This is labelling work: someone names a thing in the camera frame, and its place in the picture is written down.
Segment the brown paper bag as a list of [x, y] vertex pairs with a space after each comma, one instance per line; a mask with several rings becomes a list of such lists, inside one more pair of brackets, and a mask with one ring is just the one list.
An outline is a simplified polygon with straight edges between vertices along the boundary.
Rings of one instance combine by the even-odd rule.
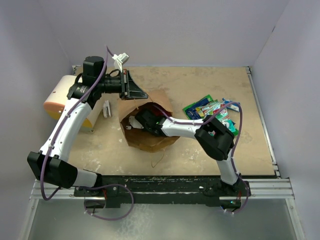
[[144, 110], [151, 111], [156, 117], [161, 117], [164, 111], [168, 116], [173, 115], [173, 106], [163, 89], [149, 91], [147, 99], [133, 99], [117, 101], [118, 120], [128, 146], [154, 154], [161, 152], [161, 158], [151, 160], [151, 167], [155, 168], [165, 157], [166, 148], [173, 145], [178, 136], [155, 136], [143, 128], [128, 129], [130, 117], [135, 117]]

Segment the green yellow candy packet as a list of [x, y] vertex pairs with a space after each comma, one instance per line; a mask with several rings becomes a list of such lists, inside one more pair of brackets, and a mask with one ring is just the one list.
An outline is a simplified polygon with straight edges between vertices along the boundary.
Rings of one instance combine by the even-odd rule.
[[206, 105], [197, 107], [196, 112], [201, 118], [205, 118], [207, 115], [212, 115], [214, 113], [215, 107], [218, 103], [218, 101], [211, 101]]

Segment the red green Fox's candy packet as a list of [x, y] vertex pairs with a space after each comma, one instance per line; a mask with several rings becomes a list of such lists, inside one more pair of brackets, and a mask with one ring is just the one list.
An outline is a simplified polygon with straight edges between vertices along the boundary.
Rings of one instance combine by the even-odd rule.
[[[219, 102], [217, 100], [213, 100], [212, 102], [218, 102], [218, 104], [215, 107], [215, 110], [213, 112], [212, 115], [214, 115], [221, 107], [223, 107], [223, 103]], [[235, 127], [234, 122], [231, 120], [227, 109], [225, 108], [224, 110], [222, 110], [217, 116], [216, 118], [223, 123], [235, 136], [238, 135], [238, 130]]]

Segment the blue snack packet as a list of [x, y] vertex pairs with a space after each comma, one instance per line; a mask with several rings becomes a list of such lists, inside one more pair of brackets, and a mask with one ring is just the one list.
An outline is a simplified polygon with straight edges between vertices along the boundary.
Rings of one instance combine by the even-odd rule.
[[[229, 103], [231, 103], [231, 102], [232, 102], [232, 100], [222, 98], [222, 104], [223, 104], [224, 106], [226, 106], [227, 104], [229, 104]], [[234, 111], [234, 112], [237, 112], [237, 113], [240, 112], [239, 106], [238, 106], [237, 104], [234, 104], [234, 103], [231, 103], [231, 104], [228, 105], [226, 108], [229, 109], [229, 110], [232, 110], [232, 111]]]

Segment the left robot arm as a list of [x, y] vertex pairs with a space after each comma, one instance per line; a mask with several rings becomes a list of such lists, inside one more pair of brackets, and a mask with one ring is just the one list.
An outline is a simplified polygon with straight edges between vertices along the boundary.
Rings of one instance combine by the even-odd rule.
[[83, 186], [91, 196], [103, 191], [101, 175], [79, 169], [68, 163], [71, 147], [83, 122], [93, 110], [102, 94], [118, 94], [122, 100], [147, 99], [148, 95], [123, 69], [129, 59], [126, 53], [113, 55], [117, 75], [106, 73], [106, 60], [88, 56], [79, 74], [67, 93], [62, 114], [46, 143], [38, 152], [30, 152], [27, 162], [42, 184], [49, 183], [61, 188]]

